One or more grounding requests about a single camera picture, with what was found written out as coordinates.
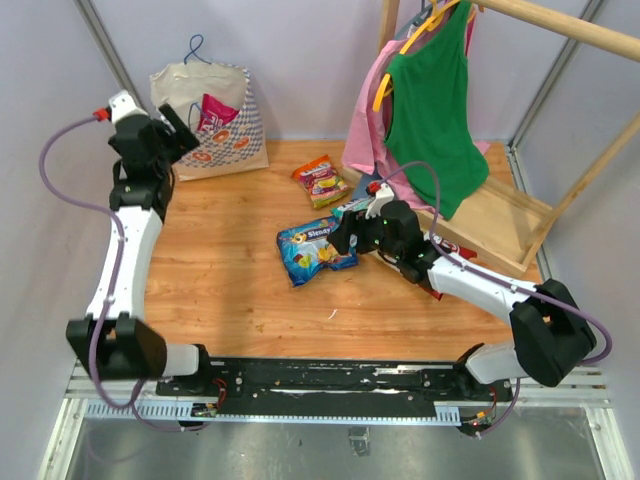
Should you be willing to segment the blue Slendy candy bag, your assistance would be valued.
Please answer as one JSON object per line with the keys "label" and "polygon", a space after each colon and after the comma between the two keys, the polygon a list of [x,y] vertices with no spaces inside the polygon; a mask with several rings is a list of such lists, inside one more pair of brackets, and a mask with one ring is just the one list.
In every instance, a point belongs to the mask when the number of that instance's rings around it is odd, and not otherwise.
{"label": "blue Slendy candy bag", "polygon": [[352,246],[340,254],[328,241],[339,225],[334,216],[280,231],[276,244],[287,275],[294,287],[308,283],[319,272],[345,270],[359,264]]}

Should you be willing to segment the pink shirt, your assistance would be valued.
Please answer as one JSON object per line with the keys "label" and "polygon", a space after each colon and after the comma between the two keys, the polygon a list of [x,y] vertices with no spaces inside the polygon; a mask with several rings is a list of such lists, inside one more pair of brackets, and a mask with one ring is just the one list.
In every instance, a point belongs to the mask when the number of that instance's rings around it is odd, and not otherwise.
{"label": "pink shirt", "polygon": [[[398,199],[406,201],[414,209],[439,211],[439,202],[431,206],[416,195],[404,173],[406,167],[398,165],[385,144],[392,115],[391,94],[383,99],[379,112],[372,110],[374,97],[382,77],[387,73],[391,60],[403,44],[403,41],[388,42],[370,67],[356,102],[342,163],[362,174],[370,174],[377,167],[382,178],[387,179]],[[423,45],[415,43],[408,53],[421,46]]]}

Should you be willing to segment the red chips bag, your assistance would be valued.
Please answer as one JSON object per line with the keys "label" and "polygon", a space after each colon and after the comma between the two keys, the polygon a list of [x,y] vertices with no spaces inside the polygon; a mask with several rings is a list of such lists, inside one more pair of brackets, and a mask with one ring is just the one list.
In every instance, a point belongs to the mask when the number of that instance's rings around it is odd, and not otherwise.
{"label": "red chips bag", "polygon": [[[446,253],[456,253],[459,254],[463,259],[470,260],[477,258],[478,255],[474,250],[471,250],[466,247],[462,247],[456,243],[450,242],[438,235],[435,236],[436,242],[438,245],[446,252]],[[385,262],[388,266],[393,268],[395,271],[400,273],[403,278],[409,281],[412,284],[419,286],[422,290],[427,292],[429,295],[434,297],[437,301],[440,301],[443,294],[439,291],[434,290],[429,281],[427,280],[427,275],[424,274],[419,281],[414,280],[414,276],[408,277],[406,275],[407,266],[404,265],[400,260],[392,260],[388,255],[384,253],[377,253],[377,256],[380,260]]]}

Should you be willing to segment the green tank top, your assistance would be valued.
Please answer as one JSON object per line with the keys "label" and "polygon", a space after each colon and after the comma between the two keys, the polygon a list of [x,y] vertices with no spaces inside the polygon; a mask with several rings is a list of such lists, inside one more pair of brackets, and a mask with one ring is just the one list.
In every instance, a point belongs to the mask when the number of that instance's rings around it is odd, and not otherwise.
{"label": "green tank top", "polygon": [[488,178],[489,167],[474,144],[467,120],[468,59],[465,54],[471,4],[461,1],[425,45],[394,56],[392,115],[385,144],[416,195],[451,219],[461,203]]}

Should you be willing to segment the yellow hanger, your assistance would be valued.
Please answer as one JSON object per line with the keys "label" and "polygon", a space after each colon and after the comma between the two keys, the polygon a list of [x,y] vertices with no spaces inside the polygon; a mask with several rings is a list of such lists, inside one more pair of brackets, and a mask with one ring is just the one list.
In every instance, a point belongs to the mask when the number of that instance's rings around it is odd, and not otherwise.
{"label": "yellow hanger", "polygon": [[[399,56],[406,55],[409,52],[409,50],[412,48],[412,46],[425,33],[432,32],[433,30],[435,30],[442,23],[442,19],[444,18],[445,14],[450,10],[454,9],[459,3],[460,3],[460,0],[446,1],[442,7],[439,7],[437,1],[432,1],[431,14],[427,17],[427,19],[423,22],[423,24],[420,25],[414,31],[414,33],[406,40],[402,48],[397,52],[396,56],[399,57]],[[392,82],[391,74],[385,73],[382,77],[382,80],[380,82],[380,85],[374,97],[374,101],[372,105],[372,110],[374,112],[380,111],[383,103],[383,99],[392,93],[393,87],[391,85],[391,82]]]}

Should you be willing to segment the teal snack packet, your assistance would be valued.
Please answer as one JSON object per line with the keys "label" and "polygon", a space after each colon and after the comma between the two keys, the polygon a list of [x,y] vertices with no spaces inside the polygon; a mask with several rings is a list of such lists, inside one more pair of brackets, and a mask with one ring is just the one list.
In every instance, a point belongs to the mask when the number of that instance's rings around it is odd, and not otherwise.
{"label": "teal snack packet", "polygon": [[352,199],[347,203],[335,207],[331,210],[331,215],[334,216],[338,221],[342,219],[345,213],[347,212],[361,212],[367,211],[369,205],[373,202],[373,197],[362,197],[358,199]]}

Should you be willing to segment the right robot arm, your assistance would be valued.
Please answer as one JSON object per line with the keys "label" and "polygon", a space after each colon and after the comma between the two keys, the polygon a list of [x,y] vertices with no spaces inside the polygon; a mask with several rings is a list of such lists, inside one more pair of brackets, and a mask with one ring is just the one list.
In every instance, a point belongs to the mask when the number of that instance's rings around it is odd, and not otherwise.
{"label": "right robot arm", "polygon": [[375,216],[345,212],[328,240],[341,254],[374,252],[410,283],[460,298],[510,327],[510,341],[480,344],[459,359],[461,369],[452,378],[463,399],[477,399],[503,379],[531,378],[555,387],[596,346],[587,318],[564,284],[520,281],[466,260],[424,233],[404,201],[387,203]]}

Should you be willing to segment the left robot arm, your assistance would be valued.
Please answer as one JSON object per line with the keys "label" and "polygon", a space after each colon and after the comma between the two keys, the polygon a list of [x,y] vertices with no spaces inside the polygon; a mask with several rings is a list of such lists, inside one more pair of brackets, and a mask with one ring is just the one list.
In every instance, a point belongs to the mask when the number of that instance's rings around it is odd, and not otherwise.
{"label": "left robot arm", "polygon": [[103,114],[114,125],[109,144],[119,156],[106,209],[110,239],[93,299],[83,318],[68,322],[66,338],[90,376],[179,377],[200,396],[214,383],[214,371],[200,362],[201,347],[169,344],[143,319],[151,257],[173,195],[173,165],[199,145],[170,105],[159,112],[152,118],[122,91]]}

